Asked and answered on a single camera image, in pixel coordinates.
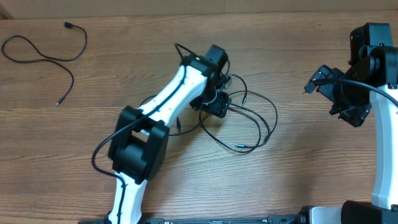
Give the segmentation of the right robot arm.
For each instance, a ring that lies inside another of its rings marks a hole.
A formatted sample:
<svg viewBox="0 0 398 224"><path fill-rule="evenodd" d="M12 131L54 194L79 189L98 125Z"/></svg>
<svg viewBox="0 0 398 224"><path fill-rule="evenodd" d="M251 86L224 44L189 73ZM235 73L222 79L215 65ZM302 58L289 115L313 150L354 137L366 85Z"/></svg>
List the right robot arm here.
<svg viewBox="0 0 398 224"><path fill-rule="evenodd" d="M330 114L355 128L370 112L376 125L376 178L370 202L303 207L297 223L397 223L397 47L388 23L372 23L349 35L350 68L322 65L304 87L330 100Z"/></svg>

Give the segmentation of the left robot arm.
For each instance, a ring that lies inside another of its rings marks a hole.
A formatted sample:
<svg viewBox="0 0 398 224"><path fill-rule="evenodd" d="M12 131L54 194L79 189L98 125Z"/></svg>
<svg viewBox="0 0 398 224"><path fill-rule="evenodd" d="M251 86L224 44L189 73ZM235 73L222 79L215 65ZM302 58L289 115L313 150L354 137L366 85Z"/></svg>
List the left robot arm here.
<svg viewBox="0 0 398 224"><path fill-rule="evenodd" d="M116 193L105 223L139 223L145 187L165 158L170 125L187 106L225 117L231 103L223 92L231 79L222 73L227 62L227 53L217 45L204 56L190 52L153 99L137 109L126 106L122 110L108 151Z"/></svg>

